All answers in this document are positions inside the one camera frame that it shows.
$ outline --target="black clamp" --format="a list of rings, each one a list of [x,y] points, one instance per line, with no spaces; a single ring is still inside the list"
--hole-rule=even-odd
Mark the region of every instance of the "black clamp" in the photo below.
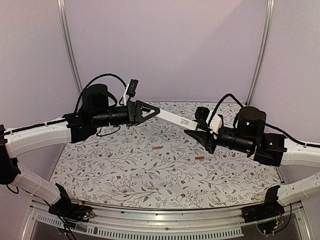
[[[264,133],[261,147],[256,149],[253,160],[267,166],[279,167],[284,153],[286,136],[277,133]]]
[[[217,147],[217,142],[215,141],[214,135],[211,134],[211,130],[208,128],[206,122],[209,113],[210,110],[207,107],[197,107],[194,114],[195,120],[198,123],[198,128],[204,131],[184,130],[184,133],[194,138],[208,153],[213,154]]]
[[[285,209],[278,203],[279,185],[269,188],[262,204],[245,206],[241,209],[245,223],[273,218],[285,213]]]

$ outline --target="leaf pattern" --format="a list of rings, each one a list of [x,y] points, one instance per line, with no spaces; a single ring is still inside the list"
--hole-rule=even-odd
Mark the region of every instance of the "leaf pattern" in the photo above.
[[[197,107],[215,107],[197,102],[150,104],[188,119],[194,119]],[[236,104],[225,103],[218,113],[232,126],[238,111]],[[105,127],[101,134],[114,130]],[[280,184],[274,167],[222,147],[208,154],[183,130],[156,119],[67,144],[51,181],[63,185],[73,199],[152,209],[257,203],[269,187]]]

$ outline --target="black cable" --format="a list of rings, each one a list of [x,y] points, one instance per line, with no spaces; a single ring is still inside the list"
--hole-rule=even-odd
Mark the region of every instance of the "black cable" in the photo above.
[[[234,100],[241,108],[243,108],[242,103],[241,103],[233,94],[228,93],[228,94],[224,95],[224,96],[219,100],[219,102],[216,104],[216,106],[214,107],[213,112],[212,112],[212,115],[211,115],[210,120],[209,120],[209,122],[208,122],[208,126],[210,125],[210,123],[211,123],[212,119],[214,118],[215,114],[217,113],[219,106],[220,106],[220,105],[222,104],[222,102],[223,102],[226,98],[228,98],[228,97],[233,98],[233,100]]]
[[[218,111],[218,108],[219,106],[221,105],[221,103],[227,98],[227,97],[231,97],[233,98],[233,100],[241,107],[243,108],[243,105],[241,104],[241,102],[231,93],[228,93],[226,95],[224,95],[220,100],[219,102],[217,103],[217,105],[215,106],[214,110],[213,110],[213,113],[210,117],[210,120],[208,122],[208,126],[210,125],[211,123],[211,120],[213,119],[213,117],[215,116],[215,114],[217,113]],[[233,128],[235,129],[236,128],[236,124],[237,124],[237,121],[238,121],[238,118],[239,118],[239,113],[237,113],[237,115],[235,116],[234,120],[233,120]],[[281,128],[279,127],[276,127],[276,126],[273,126],[269,123],[265,123],[265,125],[269,128],[272,128],[274,130],[277,130],[279,131],[280,133],[284,134],[286,137],[288,137],[290,140],[292,140],[293,142],[295,142],[296,144],[299,144],[299,145],[303,145],[305,147],[313,147],[313,148],[320,148],[320,145],[319,144],[312,144],[312,143],[306,143],[306,142],[303,142],[303,141],[299,141],[297,139],[295,139],[293,136],[291,136],[289,133],[287,133],[286,131],[282,130]]]
[[[290,220],[291,220],[291,216],[292,216],[292,204],[290,203],[290,216],[289,216],[289,219],[288,221],[286,222],[285,226],[283,228],[281,228],[280,230],[278,231],[275,231],[274,233],[280,233],[281,231],[283,231],[290,223]]]
[[[88,82],[88,84],[84,87],[84,89],[87,89],[94,81],[98,80],[99,78],[106,77],[106,76],[111,76],[111,77],[114,77],[114,78],[118,79],[123,84],[124,89],[126,89],[126,83],[119,76],[117,76],[115,74],[112,74],[112,73],[104,73],[104,74],[101,74],[99,76],[96,76],[94,79],[92,79],[90,82]],[[82,90],[82,92],[80,93],[80,95],[78,97],[78,100],[76,101],[74,113],[78,112],[78,107],[79,107],[79,104],[80,104],[80,100],[81,100],[83,91],[84,90]]]
[[[69,239],[69,240],[72,240],[68,234],[71,234],[71,236],[73,237],[73,240],[77,240],[75,235],[73,234],[73,232],[71,231],[69,225],[66,223],[66,221],[64,221],[59,215],[58,213],[56,212],[56,210],[46,201],[43,199],[43,201],[49,206],[49,208],[54,211],[55,215],[60,219],[60,221],[63,223],[63,227],[64,227],[64,230],[65,230],[65,236]]]
[[[276,126],[272,126],[268,123],[265,124],[267,127],[269,128],[272,128],[274,130],[277,130],[279,131],[280,133],[283,133],[286,137],[288,137],[288,139],[292,140],[293,142],[295,142],[296,144],[299,144],[299,145],[303,145],[305,147],[313,147],[313,148],[320,148],[320,145],[318,144],[312,144],[312,143],[306,143],[306,142],[303,142],[303,141],[299,141],[297,139],[295,139],[293,136],[289,135],[289,133],[287,133],[286,131],[280,129],[279,127],[276,127]]]
[[[113,132],[110,132],[110,133],[107,133],[107,134],[104,134],[104,135],[99,135],[101,133],[101,130],[102,130],[102,127],[100,127],[100,130],[99,132],[97,132],[95,135],[98,136],[98,137],[105,137],[105,136],[109,136],[109,135],[112,135],[112,134],[115,134],[116,132],[118,132],[121,128],[121,126],[118,126],[119,128]]]
[[[124,97],[122,96],[121,98],[120,98],[120,100],[119,100],[119,105],[120,106],[124,106],[125,104],[124,103],[121,103],[121,101],[123,101],[124,100]]]
[[[9,187],[8,184],[6,185],[6,188],[9,189],[9,191],[12,192],[12,193],[14,193],[14,194],[18,194],[18,193],[19,193],[19,188],[18,188],[17,186],[16,186],[16,191],[13,191],[13,190]]]

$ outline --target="black joint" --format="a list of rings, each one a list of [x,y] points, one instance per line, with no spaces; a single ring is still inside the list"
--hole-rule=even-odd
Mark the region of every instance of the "black joint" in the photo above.
[[[55,184],[60,191],[60,199],[49,208],[49,213],[63,218],[88,222],[87,213],[92,212],[92,207],[71,202],[67,191],[58,183]]]
[[[222,126],[225,125],[225,123],[224,123],[224,116],[223,116],[222,114],[218,114],[218,116],[221,118]]]
[[[136,112],[135,112],[136,117],[135,117],[135,123],[133,123],[133,125],[144,123],[145,121],[153,118],[154,116],[160,113],[160,109],[158,107],[152,106],[148,103],[145,103],[139,100],[135,101],[135,108],[136,108]],[[143,112],[148,112],[149,114],[146,116],[143,116]]]
[[[17,158],[10,158],[7,152],[6,143],[8,142],[3,135],[5,132],[4,125],[0,125],[0,185],[12,183],[16,176],[21,174],[18,168]]]
[[[243,207],[241,211],[244,222],[250,223],[284,214],[284,207],[278,203],[277,194],[279,188],[279,185],[269,188],[266,192],[264,203]]]
[[[81,114],[69,113],[63,115],[63,117],[67,120],[67,127],[71,130],[72,144],[84,141],[97,132],[96,126]]]
[[[184,133],[200,143],[209,154],[214,154],[217,143],[210,132],[184,130]]]
[[[264,133],[261,146],[256,149],[253,160],[267,166],[279,167],[284,153],[286,136],[277,133]]]

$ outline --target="purple wall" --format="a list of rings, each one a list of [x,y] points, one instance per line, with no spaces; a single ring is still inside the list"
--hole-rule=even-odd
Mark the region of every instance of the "purple wall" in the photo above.
[[[69,0],[66,12],[82,82],[112,72],[139,79],[136,98],[245,102],[266,0]],[[104,79],[116,97],[115,79]]]
[[[267,121],[301,140],[320,143],[320,1],[276,1],[253,106]],[[281,167],[286,183],[318,168]],[[320,237],[320,197],[302,201],[314,239]]]
[[[57,2],[2,1],[0,7],[0,123],[16,128],[71,112],[77,91],[66,54]],[[61,145],[19,160],[48,179]],[[0,239],[16,240],[31,197],[0,186]]]

